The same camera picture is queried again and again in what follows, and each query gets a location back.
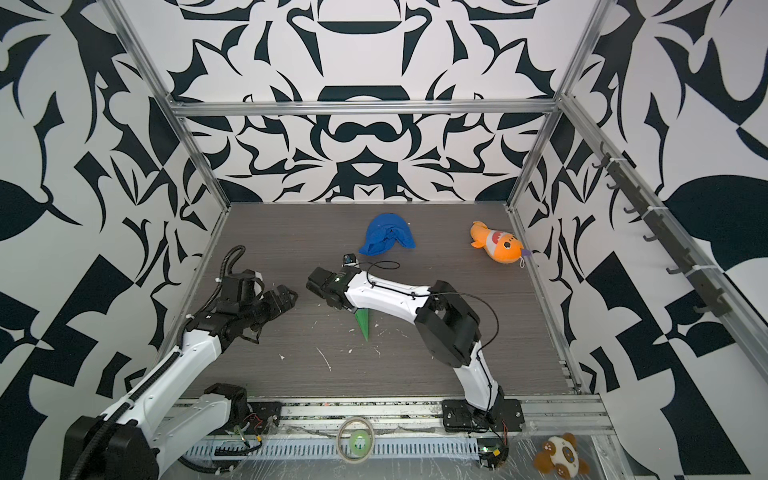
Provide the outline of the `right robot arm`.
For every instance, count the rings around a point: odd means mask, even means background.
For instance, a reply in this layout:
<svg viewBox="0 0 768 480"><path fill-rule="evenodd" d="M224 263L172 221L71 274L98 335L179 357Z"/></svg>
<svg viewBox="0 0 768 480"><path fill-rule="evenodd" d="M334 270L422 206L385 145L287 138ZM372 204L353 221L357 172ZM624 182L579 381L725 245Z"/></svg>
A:
<svg viewBox="0 0 768 480"><path fill-rule="evenodd" d="M306 288L337 310L375 310L414 325L434 359L454 370L468 406L488 419L497 415L504 393L484 357L479 315L449 283L411 286L345 266L315 268Z"/></svg>

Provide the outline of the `green square paper sheet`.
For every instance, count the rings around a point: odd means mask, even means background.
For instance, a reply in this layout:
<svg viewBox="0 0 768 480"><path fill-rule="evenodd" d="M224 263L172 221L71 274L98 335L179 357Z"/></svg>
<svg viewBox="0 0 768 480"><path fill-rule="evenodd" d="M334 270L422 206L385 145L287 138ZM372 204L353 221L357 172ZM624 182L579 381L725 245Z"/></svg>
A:
<svg viewBox="0 0 768 480"><path fill-rule="evenodd" d="M365 308L358 308L354 315L363 338L366 342L368 342L370 338L369 310Z"/></svg>

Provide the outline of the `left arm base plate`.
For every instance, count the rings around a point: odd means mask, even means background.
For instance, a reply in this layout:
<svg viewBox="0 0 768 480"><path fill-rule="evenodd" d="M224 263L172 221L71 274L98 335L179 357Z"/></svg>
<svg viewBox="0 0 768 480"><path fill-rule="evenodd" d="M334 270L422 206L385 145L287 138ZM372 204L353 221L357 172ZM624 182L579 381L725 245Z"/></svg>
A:
<svg viewBox="0 0 768 480"><path fill-rule="evenodd" d="M278 427L281 421L283 403L279 401L250 402L247 415L234 432L245 435L262 435L273 427Z"/></svg>

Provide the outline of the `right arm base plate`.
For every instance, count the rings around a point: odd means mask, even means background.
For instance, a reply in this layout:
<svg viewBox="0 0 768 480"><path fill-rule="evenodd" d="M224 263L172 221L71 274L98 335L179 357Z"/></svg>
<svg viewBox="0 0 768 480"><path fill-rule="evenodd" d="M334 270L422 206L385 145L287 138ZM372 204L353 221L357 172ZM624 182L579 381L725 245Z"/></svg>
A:
<svg viewBox="0 0 768 480"><path fill-rule="evenodd" d="M442 425L447 432L485 433L493 429L501 434L521 432L525 424L522 406L517 399L498 398L491 410L471 407L465 400L441 402Z"/></svg>

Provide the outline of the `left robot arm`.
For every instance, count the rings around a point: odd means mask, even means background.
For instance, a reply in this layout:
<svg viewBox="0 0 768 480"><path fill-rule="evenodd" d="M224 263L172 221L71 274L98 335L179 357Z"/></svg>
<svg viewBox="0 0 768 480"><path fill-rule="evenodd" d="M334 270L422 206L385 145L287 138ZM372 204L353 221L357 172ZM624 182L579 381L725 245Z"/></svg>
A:
<svg viewBox="0 0 768 480"><path fill-rule="evenodd" d="M210 301L189 316L176 345L141 381L96 417L67 430L63 479L157 479L208 434L238 429L252 410L245 388L216 383L192 406L166 416L193 381L244 333L291 310L297 293L272 290L245 270L223 274Z"/></svg>

